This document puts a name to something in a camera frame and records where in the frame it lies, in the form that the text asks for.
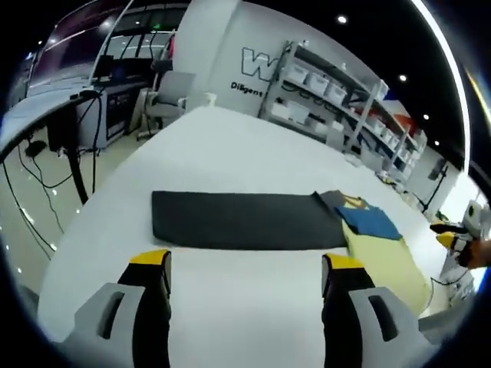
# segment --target black mat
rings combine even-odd
[[[328,205],[338,205],[339,197],[342,200],[340,192],[310,196],[153,192],[153,234],[190,248],[298,251],[346,247],[341,220]]]

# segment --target led light strip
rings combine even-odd
[[[417,8],[419,13],[421,13],[427,24],[430,26],[431,30],[435,34],[435,37],[437,37],[438,43],[440,43],[443,53],[445,54],[445,58],[447,59],[448,65],[450,66],[450,70],[452,71],[453,80],[455,82],[457,93],[459,95],[460,109],[462,110],[464,135],[463,173],[467,175],[469,173],[470,164],[470,119],[469,107],[467,106],[466,93],[463,89],[462,77],[460,76],[459,68],[457,67],[457,62],[453,57],[452,51],[450,50],[450,46],[448,45],[448,42],[445,39],[442,30],[438,26],[437,21],[435,21],[435,18],[433,18],[430,11],[422,2],[422,0],[411,0],[411,2]]]
[[[470,80],[471,85],[473,86],[474,91],[476,92],[477,98],[479,99],[479,103],[481,104],[481,107],[483,108],[484,115],[486,116],[486,119],[488,120],[488,127],[491,125],[491,109],[488,107],[486,103],[486,99],[484,98],[483,94],[481,93],[481,90],[479,89],[479,86],[477,85],[476,81],[470,75],[469,71],[466,69],[467,77]]]

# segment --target white storage bin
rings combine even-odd
[[[377,96],[375,98],[379,101],[382,101],[387,96],[388,93],[389,93],[389,86],[387,86],[387,84],[383,80],[381,80],[379,84]]]
[[[337,130],[338,132],[344,132],[344,125],[341,124],[341,123],[339,123],[336,120],[331,121],[328,124],[328,127],[331,128],[331,129]]]
[[[385,125],[382,121],[376,117],[368,117],[367,124],[372,128],[375,134],[380,136],[384,132]]]
[[[419,147],[425,147],[427,145],[427,135],[425,134],[424,131],[418,132],[418,134],[414,135],[414,140],[416,141],[418,148]]]
[[[400,152],[399,152],[399,157],[404,162],[408,163],[409,162],[409,158],[410,158],[409,151],[407,149],[405,149],[405,148],[401,149]]]
[[[290,117],[290,109],[285,105],[281,105],[280,103],[275,102],[271,109],[271,115],[282,117],[283,119],[288,119]]]
[[[308,113],[310,112],[307,107],[290,100],[286,101],[286,106],[288,106],[288,109],[290,110],[289,116],[291,120],[295,121],[296,123],[305,124],[305,121],[308,118]]]
[[[319,134],[327,134],[328,126],[325,125],[324,123],[316,122],[314,125],[314,131]]]
[[[303,84],[305,81],[305,78],[307,77],[307,74],[308,74],[307,69],[305,69],[304,67],[301,67],[300,65],[292,64],[292,66],[288,70],[288,73],[286,74],[286,77],[288,79],[295,81],[295,82]]]
[[[390,138],[390,141],[389,141],[390,149],[395,150],[398,144],[399,144],[399,138],[397,138],[396,136],[392,136],[392,138]]]
[[[324,92],[329,85],[329,80],[317,73],[308,73],[305,78],[305,84],[315,93],[324,96]]]
[[[326,90],[326,97],[335,105],[341,105],[347,94],[348,92],[333,83]]]
[[[382,131],[382,140],[384,140],[386,144],[389,144],[393,137],[394,133],[392,133],[392,130],[385,128]]]

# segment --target white table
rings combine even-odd
[[[152,236],[150,214],[150,193],[164,189],[340,189],[386,211],[425,274],[438,275],[444,260],[426,219],[368,169],[271,123],[200,107],[122,163],[66,229],[41,287],[38,321],[49,338],[64,340],[77,309],[117,282],[132,256],[164,245]],[[322,366],[322,253],[174,248],[171,365]]]
[[[79,94],[84,88],[82,84],[67,85],[63,88],[54,87],[40,94],[26,97],[14,105],[3,116],[0,129],[0,152],[34,123],[69,104],[70,96]]]

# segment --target window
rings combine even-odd
[[[111,38],[107,46],[106,55],[114,59],[135,58],[137,56],[138,44],[142,36],[116,36]]]
[[[159,31],[153,34],[145,34],[141,45],[139,58],[153,59],[163,50],[170,38],[170,32]]]
[[[177,29],[183,19],[185,8],[171,8],[154,11],[150,19],[150,27],[161,31]]]
[[[151,16],[151,11],[139,11],[136,13],[124,15],[119,23],[116,25],[114,32],[145,28],[148,25],[148,21],[150,20]]]

